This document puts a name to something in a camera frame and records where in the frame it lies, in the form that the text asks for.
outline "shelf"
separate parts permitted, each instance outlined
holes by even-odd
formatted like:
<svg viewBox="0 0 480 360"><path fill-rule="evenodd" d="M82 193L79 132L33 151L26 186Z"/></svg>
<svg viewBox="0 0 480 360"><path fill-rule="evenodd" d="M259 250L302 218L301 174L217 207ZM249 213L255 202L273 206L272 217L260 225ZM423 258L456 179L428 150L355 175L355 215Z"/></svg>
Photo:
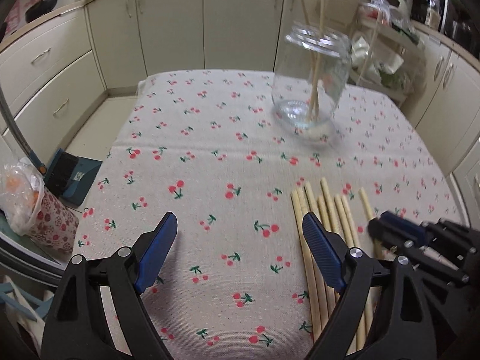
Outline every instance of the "shelf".
<svg viewBox="0 0 480 360"><path fill-rule="evenodd" d="M355 83L357 83L357 80L359 78L358 73L353 69L350 69L349 75L350 75L350 78ZM394 102L396 102L399 107L403 104L403 102L407 98L407 95L405 95L402 91L395 91L393 89L386 88L382 85L378 85L374 82L368 81L367 79L361 79L358 85L361 86L362 88L372 89L374 91L381 92L384 95L387 95Z"/></svg>
<svg viewBox="0 0 480 360"><path fill-rule="evenodd" d="M375 29L377 26L377 20L375 19L361 19L360 24L364 27L371 28L372 30ZM394 42L398 43L400 46L404 47L407 50L410 50L417 56L420 60L425 60L425 55L419 49L417 45L415 45L406 35L402 35L399 32L395 31L392 27L385 26L383 24L378 25L378 34L384 36L388 39L393 40Z"/></svg>

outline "table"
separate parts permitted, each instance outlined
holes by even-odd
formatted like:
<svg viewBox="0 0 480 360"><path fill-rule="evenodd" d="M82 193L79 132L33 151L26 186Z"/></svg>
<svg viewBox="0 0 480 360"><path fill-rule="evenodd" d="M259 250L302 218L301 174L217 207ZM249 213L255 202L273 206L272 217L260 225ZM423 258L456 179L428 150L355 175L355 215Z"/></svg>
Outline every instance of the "table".
<svg viewBox="0 0 480 360"><path fill-rule="evenodd" d="M232 70L149 77L87 197L74 254L88 259L133 245L166 211L176 214L177 239L142 295L176 359L306 355L310 307L290 200L304 181L319 194L325 176L332 194L348 195L370 255L362 186L376 213L459 220L438 166L388 98L347 86L333 134L313 142L275 120L273 78ZM128 352L102 295L114 342Z"/></svg>

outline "plastic bag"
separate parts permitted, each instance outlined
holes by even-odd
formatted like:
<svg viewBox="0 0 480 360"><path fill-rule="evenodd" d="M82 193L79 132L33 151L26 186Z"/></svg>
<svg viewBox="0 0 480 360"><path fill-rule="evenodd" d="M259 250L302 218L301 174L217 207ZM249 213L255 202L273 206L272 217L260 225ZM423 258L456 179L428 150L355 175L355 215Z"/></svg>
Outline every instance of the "plastic bag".
<svg viewBox="0 0 480 360"><path fill-rule="evenodd" d="M0 174L0 209L18 235L27 234L35 225L44 188L42 175L28 158L4 166Z"/></svg>

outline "cabinet drawer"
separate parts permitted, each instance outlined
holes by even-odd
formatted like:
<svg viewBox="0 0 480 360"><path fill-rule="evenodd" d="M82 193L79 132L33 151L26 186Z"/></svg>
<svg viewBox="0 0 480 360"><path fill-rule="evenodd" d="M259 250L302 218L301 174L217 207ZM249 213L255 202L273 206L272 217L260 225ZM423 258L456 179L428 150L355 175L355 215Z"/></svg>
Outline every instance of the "cabinet drawer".
<svg viewBox="0 0 480 360"><path fill-rule="evenodd" d="M91 50L85 12L75 9L36 27L0 54L0 83L16 115L49 80ZM5 130L0 118L0 131Z"/></svg>
<svg viewBox="0 0 480 360"><path fill-rule="evenodd" d="M15 117L26 141L47 164L65 137L75 134L104 88L90 51L45 85ZM7 130L4 139L14 151L15 139Z"/></svg>
<svg viewBox="0 0 480 360"><path fill-rule="evenodd" d="M470 226L480 229L480 142L473 145L460 165L453 171L463 202L469 214Z"/></svg>

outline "glass container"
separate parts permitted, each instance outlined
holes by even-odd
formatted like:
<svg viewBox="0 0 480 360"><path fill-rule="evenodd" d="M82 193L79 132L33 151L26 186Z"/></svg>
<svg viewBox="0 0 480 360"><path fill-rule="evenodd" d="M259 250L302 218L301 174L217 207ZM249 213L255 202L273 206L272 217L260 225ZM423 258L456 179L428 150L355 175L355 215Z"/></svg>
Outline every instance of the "glass container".
<svg viewBox="0 0 480 360"><path fill-rule="evenodd" d="M330 120L351 67L350 39L337 31L295 23L275 69L277 116L307 130Z"/></svg>

